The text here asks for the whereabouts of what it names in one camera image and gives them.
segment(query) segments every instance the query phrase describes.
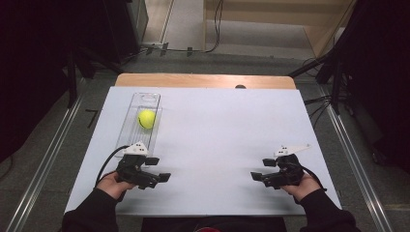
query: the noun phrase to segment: person's arm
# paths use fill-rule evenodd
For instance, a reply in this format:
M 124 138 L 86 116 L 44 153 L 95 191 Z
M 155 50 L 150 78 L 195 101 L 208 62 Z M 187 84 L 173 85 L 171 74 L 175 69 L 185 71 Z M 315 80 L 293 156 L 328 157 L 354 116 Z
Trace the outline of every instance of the person's arm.
M 360 231 L 352 214 L 339 209 L 308 174 L 305 174 L 298 186 L 281 188 L 293 195 L 305 209 L 307 226 L 301 231 Z
M 115 206 L 124 190 L 134 185 L 117 183 L 118 173 L 106 175 L 90 195 L 73 211 L 63 217 L 63 232 L 70 231 L 118 231 Z

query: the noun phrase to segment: clear plastic container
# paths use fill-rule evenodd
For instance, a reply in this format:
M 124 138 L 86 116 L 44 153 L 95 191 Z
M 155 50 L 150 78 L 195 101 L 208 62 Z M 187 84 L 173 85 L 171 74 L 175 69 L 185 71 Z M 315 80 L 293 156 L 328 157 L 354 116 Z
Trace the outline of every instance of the clear plastic container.
M 151 129 L 143 128 L 138 122 L 138 114 L 142 110 L 152 110 L 155 113 L 154 125 Z M 153 93 L 136 93 L 132 96 L 132 101 L 127 112 L 126 119 L 120 132 L 117 148 L 124 145 L 132 145 L 141 141 L 148 148 L 148 156 L 154 153 L 155 141 L 161 118 L 161 95 Z M 115 157 L 122 157 L 122 152 L 118 152 Z

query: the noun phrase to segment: white tabletop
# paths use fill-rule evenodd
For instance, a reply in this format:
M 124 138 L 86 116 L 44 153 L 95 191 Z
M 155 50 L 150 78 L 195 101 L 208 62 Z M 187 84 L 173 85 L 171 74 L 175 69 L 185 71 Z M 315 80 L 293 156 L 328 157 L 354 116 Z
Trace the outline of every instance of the white tabletop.
M 161 94 L 161 120 L 155 144 L 157 166 L 167 183 L 127 191 L 117 214 L 155 216 L 302 215 L 285 191 L 265 188 L 250 172 L 278 172 L 262 160 L 281 145 L 309 144 L 296 154 L 316 173 L 340 207 L 326 163 L 298 90 L 111 87 L 79 170 L 66 211 L 91 192 L 117 140 L 134 93 Z M 114 170 L 114 158 L 104 172 Z

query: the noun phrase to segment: white mount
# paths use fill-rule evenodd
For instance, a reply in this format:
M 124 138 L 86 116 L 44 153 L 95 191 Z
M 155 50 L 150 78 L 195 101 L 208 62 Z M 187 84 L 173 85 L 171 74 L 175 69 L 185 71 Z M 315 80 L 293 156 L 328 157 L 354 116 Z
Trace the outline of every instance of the white mount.
M 310 148 L 310 144 L 303 145 L 303 146 L 283 146 L 281 145 L 281 148 L 277 152 L 275 152 L 274 157 L 278 158 L 278 157 L 289 156 L 297 152 L 304 151 L 308 148 Z
M 148 156 L 148 149 L 141 141 L 139 141 L 124 149 L 123 154 Z

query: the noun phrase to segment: yellow ball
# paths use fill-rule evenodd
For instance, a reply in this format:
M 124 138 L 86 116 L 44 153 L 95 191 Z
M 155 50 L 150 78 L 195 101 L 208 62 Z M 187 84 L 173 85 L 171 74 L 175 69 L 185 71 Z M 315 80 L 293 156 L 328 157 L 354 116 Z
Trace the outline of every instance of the yellow ball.
M 144 109 L 138 114 L 138 122 L 144 129 L 151 129 L 155 122 L 155 113 L 152 110 Z

